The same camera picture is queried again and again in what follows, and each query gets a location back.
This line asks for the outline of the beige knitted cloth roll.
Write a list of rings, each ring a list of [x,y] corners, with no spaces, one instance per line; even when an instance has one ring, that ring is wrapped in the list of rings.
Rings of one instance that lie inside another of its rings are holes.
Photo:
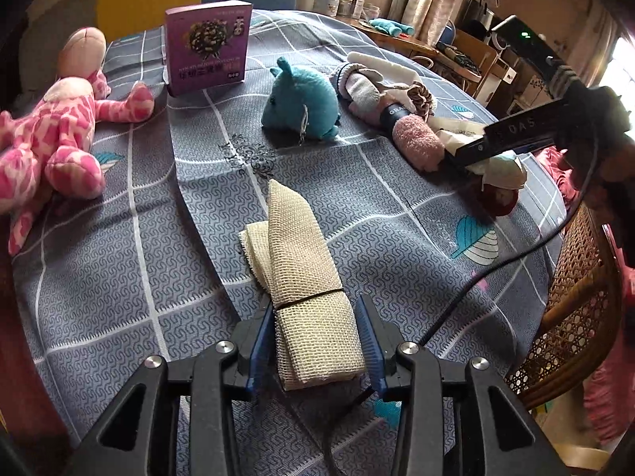
[[[271,179],[268,218],[246,225],[239,238],[248,266],[271,299],[283,388],[362,374],[353,307],[306,199]]]

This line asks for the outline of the pink towel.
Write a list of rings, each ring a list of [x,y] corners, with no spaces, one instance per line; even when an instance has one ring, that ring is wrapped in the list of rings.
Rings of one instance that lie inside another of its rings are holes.
[[[427,122],[400,103],[391,103],[380,114],[380,128],[418,171],[436,172],[445,148]]]

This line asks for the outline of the white grey sock bundle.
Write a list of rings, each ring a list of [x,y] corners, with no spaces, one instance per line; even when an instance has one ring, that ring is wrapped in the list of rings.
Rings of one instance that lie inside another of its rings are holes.
[[[350,53],[329,79],[349,111],[376,128],[382,112],[394,103],[424,121],[437,109],[436,97],[416,71],[379,57]]]

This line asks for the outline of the white tin can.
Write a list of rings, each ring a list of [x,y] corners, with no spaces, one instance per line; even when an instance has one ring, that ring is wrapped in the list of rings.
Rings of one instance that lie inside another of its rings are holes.
[[[329,17],[338,13],[341,0],[313,0],[312,11]]]

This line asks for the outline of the blue dolphin plush toy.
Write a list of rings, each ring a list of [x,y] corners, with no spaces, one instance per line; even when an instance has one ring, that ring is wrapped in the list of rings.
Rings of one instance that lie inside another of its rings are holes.
[[[293,132],[298,142],[330,141],[339,133],[336,91],[326,75],[279,57],[270,69],[272,88],[262,115],[266,130]]]

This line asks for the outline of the pink giraffe plush toy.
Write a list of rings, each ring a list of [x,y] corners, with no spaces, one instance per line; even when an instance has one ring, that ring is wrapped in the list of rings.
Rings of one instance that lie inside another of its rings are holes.
[[[141,123],[154,111],[154,97],[142,82],[124,101],[109,98],[104,57],[102,31],[77,30],[59,53],[56,82],[30,114],[1,113],[1,213],[11,216],[11,256],[21,251],[53,192],[84,200],[103,193],[106,178],[90,152],[96,124]]]

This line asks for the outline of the red fuzzy sock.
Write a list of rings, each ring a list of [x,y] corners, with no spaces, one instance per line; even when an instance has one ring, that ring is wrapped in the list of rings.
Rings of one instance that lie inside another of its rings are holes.
[[[483,184],[478,191],[478,201],[492,217],[509,215],[517,205],[519,191]]]

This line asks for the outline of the teal cloth on desk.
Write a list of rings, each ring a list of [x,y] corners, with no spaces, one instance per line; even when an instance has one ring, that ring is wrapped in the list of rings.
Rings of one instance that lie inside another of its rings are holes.
[[[386,18],[374,18],[368,24],[375,30],[396,38],[397,36],[413,36],[414,28],[410,25],[402,24],[399,21],[391,21]]]

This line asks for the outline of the purple printed box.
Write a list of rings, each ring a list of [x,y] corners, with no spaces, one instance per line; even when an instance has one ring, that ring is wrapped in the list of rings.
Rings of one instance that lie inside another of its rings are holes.
[[[244,79],[253,6],[240,0],[165,11],[167,84],[174,97]]]

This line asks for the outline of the wicker chair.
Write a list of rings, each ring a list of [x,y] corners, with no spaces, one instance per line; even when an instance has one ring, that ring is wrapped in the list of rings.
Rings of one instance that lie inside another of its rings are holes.
[[[572,390],[606,359],[622,315],[622,273],[610,232],[582,205],[567,227],[529,354],[507,375],[534,409]]]

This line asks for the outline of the wooden desk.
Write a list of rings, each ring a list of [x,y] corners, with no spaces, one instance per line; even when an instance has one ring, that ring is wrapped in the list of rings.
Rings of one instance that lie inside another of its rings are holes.
[[[441,65],[443,68],[448,69],[456,79],[460,80],[461,88],[467,92],[468,95],[476,95],[476,89],[481,82],[482,76],[458,65],[454,60],[441,53],[440,50],[436,50],[434,47],[428,46],[421,41],[407,38],[406,36],[393,38],[370,26],[363,25],[360,21],[353,18],[337,17],[337,21],[341,21],[343,24],[349,25],[360,32],[364,32],[375,44],[384,47],[386,50],[394,50],[394,52],[410,59],[415,59],[417,63],[421,65],[429,65],[431,68],[435,67],[435,65]]]

